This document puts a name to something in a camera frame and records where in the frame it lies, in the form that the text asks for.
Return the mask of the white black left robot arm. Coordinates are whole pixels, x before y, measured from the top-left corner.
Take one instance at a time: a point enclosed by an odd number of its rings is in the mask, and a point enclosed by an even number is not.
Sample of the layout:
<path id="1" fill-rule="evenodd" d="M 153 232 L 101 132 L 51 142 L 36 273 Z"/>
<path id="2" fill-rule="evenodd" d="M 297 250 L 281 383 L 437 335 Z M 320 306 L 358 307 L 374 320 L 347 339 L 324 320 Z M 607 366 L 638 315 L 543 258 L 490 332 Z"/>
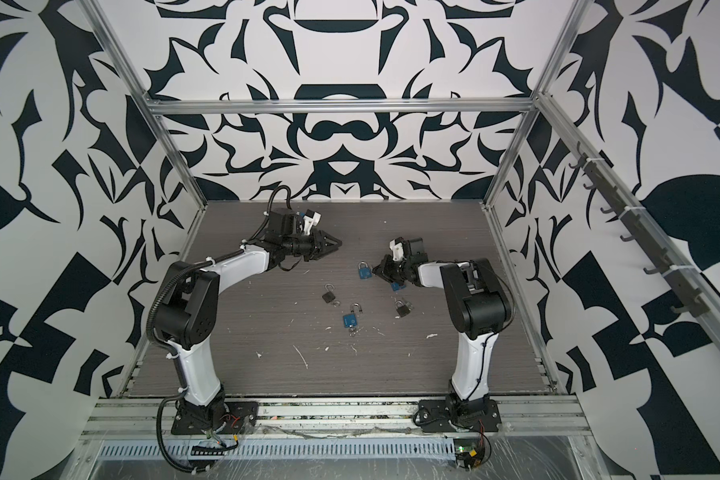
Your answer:
<path id="1" fill-rule="evenodd" d="M 280 268 L 288 257 L 310 262 L 337 252 L 342 241 L 317 227 L 320 218 L 313 210 L 274 209 L 237 250 L 169 267 L 149 309 L 145 333 L 174 363 L 180 383 L 175 398 L 179 414 L 197 428 L 217 430 L 227 415 L 210 345 L 220 294 Z"/>

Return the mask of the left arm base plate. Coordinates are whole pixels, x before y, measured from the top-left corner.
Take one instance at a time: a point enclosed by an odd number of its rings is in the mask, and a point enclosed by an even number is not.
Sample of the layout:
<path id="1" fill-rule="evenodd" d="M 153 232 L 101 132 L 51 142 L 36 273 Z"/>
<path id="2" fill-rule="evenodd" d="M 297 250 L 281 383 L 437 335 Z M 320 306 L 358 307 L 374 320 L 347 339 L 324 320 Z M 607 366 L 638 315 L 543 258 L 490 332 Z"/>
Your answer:
<path id="1" fill-rule="evenodd" d="M 217 434 L 245 434 L 257 424 L 259 403 L 256 401 L 216 401 L 197 406 L 181 400 L 170 432 L 173 435 L 200 435 L 213 429 Z"/>

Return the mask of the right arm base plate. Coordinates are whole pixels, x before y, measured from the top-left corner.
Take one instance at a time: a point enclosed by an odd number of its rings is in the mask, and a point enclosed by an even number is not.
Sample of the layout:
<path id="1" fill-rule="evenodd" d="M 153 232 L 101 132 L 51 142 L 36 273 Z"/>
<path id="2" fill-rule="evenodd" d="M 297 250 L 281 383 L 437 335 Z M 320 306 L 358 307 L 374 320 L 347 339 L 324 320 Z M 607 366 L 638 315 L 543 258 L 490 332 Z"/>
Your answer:
<path id="1" fill-rule="evenodd" d="M 502 419 L 498 404 L 484 395 L 475 400 L 461 401 L 455 395 L 444 399 L 420 400 L 412 416 L 413 423 L 425 433 L 498 432 Z"/>

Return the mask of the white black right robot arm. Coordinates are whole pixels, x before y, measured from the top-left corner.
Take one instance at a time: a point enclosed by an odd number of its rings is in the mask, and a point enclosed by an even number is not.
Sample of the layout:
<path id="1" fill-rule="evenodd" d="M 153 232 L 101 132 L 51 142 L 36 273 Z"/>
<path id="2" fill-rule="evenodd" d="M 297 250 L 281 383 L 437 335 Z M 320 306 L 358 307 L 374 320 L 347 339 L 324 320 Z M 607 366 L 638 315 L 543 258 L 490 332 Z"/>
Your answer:
<path id="1" fill-rule="evenodd" d="M 431 260 L 420 238 L 390 242 L 390 252 L 372 268 L 389 284 L 411 283 L 443 291 L 450 320 L 459 333 L 457 359 L 446 404 L 455 416 L 485 409 L 491 357 L 500 333 L 513 321 L 515 301 L 485 258 Z"/>

